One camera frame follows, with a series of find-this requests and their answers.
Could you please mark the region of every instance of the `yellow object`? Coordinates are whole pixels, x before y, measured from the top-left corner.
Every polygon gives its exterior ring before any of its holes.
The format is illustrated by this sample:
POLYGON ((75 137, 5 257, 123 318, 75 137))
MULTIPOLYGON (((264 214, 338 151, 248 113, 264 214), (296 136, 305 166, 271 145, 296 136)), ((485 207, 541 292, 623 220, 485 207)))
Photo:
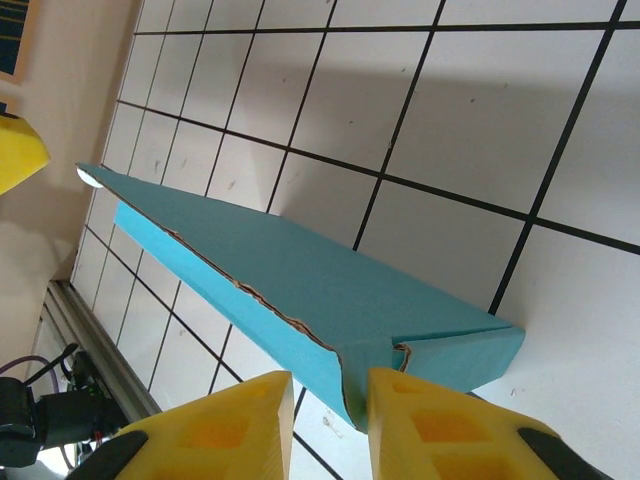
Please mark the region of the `yellow object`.
POLYGON ((0 195, 48 162, 44 143, 25 119, 0 115, 0 195))
POLYGON ((387 368, 369 371, 374 480, 557 480, 518 435, 543 423, 387 368))
POLYGON ((281 480, 293 440, 291 373, 272 372, 120 431, 149 440, 118 480, 281 480))

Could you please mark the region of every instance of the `folded cardboard flap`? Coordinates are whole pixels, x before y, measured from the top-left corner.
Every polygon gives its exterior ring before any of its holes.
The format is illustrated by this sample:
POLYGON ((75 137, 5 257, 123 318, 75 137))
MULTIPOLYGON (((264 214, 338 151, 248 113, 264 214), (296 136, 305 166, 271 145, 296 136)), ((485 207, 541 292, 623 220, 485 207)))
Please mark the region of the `folded cardboard flap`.
POLYGON ((416 372, 437 347, 442 361, 428 375, 463 390, 500 376, 522 341, 506 322, 286 219, 80 168, 123 200, 123 230, 362 431, 367 371, 397 366, 394 340, 413 357, 400 365, 416 372), (514 334, 500 342, 440 342, 509 327, 514 334), (496 361, 477 361, 494 348, 496 361), (463 381, 451 378, 472 366, 463 381))

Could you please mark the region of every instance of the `white tile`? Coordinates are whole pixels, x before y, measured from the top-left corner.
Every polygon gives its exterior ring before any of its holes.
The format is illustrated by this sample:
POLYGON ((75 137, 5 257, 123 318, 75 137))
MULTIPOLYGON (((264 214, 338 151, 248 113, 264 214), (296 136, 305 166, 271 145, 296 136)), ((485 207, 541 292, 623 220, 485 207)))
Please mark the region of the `white tile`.
POLYGON ((106 244, 111 239, 113 218, 118 206, 118 197, 106 188, 97 188, 89 215, 89 228, 106 244))
POLYGON ((136 105, 147 104, 161 46, 161 35, 143 35, 135 38, 127 76, 120 92, 121 100, 136 105))
POLYGON ((522 226, 383 182, 358 251, 487 310, 522 226))
POLYGON ((640 244, 640 31, 617 31, 540 216, 640 244))
POLYGON ((167 29, 174 0, 147 0, 144 2, 138 32, 164 32, 167 29))
POLYGON ((311 392, 305 394, 295 431, 342 478, 373 478, 368 437, 336 415, 311 392))
POLYGON ((640 257, 534 227, 498 310, 527 336, 506 375, 476 390, 613 478, 640 467, 639 284, 640 257), (594 435, 611 428, 615 441, 594 435))
POLYGON ((200 35, 167 36, 153 79, 150 108, 180 114, 201 38, 200 35))
POLYGON ((118 341, 135 277, 113 254, 107 255, 93 313, 113 342, 118 341))
POLYGON ((216 376, 216 380, 213 384, 213 389, 211 393, 217 393, 221 390, 225 390, 227 388, 231 388, 234 385, 237 385, 239 382, 231 375, 229 370, 224 365, 220 365, 220 370, 218 370, 218 375, 216 376))
POLYGON ((146 182, 160 183, 177 122, 157 113, 145 113, 131 161, 130 176, 146 182))
POLYGON ((388 173, 528 211, 601 37, 436 34, 388 173))
POLYGON ((333 480, 334 477, 304 448, 293 439, 289 478, 305 480, 333 480))
POLYGON ((167 270, 153 255, 143 252, 138 276, 169 307, 178 290, 180 279, 167 270))
POLYGON ((162 184, 204 195, 221 138, 216 130, 180 122, 162 184))
POLYGON ((124 319, 118 350, 144 385, 149 385, 169 311, 136 281, 124 319))
POLYGON ((87 231, 82 243, 82 250, 78 253, 73 286, 89 307, 93 305, 96 297, 106 255, 105 246, 91 232, 87 231))
POLYGON ((229 320, 185 283, 180 285, 174 312, 211 350, 222 353, 229 320))
POLYGON ((351 247, 374 185, 373 177, 291 154, 271 213, 351 247))
POLYGON ((209 394, 218 361, 175 318, 164 339, 151 395, 162 410, 209 394))
POLYGON ((227 135, 207 194, 266 211, 284 151, 227 135))
POLYGON ((140 108, 123 104, 118 104, 116 107, 109 143, 102 160, 102 163, 111 170, 118 173, 127 173, 129 170, 136 138, 140 131, 142 114, 143 110, 140 108))
POLYGON ((131 270, 135 272, 138 269, 142 247, 118 226, 113 229, 109 247, 131 270))
POLYGON ((616 0, 456 0, 445 4, 440 25, 606 22, 615 5, 616 0))
POLYGON ((286 144, 321 34, 256 35, 229 129, 286 144))
POLYGON ((329 34, 293 146, 379 170, 428 35, 329 34))
POLYGON ((640 20, 640 0, 629 0, 620 20, 640 20))
POLYGON ((332 27, 431 25, 438 0, 338 0, 332 27))
POLYGON ((251 35, 205 35, 183 117, 226 125, 250 42, 251 35))
POLYGON ((242 380, 282 370, 267 352, 235 327, 231 329, 223 360, 242 380))
POLYGON ((258 28, 326 27, 333 0, 266 0, 258 28))
POLYGON ((215 0, 207 30, 248 30, 258 21, 262 0, 215 0))
POLYGON ((204 30, 212 1, 175 0, 167 30, 170 32, 204 30))

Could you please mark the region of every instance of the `teal cardboard box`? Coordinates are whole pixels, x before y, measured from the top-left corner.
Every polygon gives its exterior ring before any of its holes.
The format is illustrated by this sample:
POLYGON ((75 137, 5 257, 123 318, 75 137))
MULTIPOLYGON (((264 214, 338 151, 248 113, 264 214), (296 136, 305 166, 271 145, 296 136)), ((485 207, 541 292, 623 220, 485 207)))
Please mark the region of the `teal cardboard box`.
POLYGON ((523 341, 521 329, 283 218, 80 168, 120 198, 120 228, 361 431, 369 368, 466 392, 500 377, 523 341))

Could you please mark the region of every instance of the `white wall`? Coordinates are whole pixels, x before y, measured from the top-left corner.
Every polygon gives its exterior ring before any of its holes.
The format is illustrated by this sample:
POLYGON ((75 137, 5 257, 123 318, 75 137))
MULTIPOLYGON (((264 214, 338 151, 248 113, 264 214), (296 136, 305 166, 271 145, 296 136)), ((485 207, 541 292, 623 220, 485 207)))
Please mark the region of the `white wall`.
POLYGON ((0 197, 0 365, 29 353, 47 282, 70 273, 90 193, 74 165, 99 159, 140 2, 41 3, 24 82, 0 82, 51 154, 0 197))

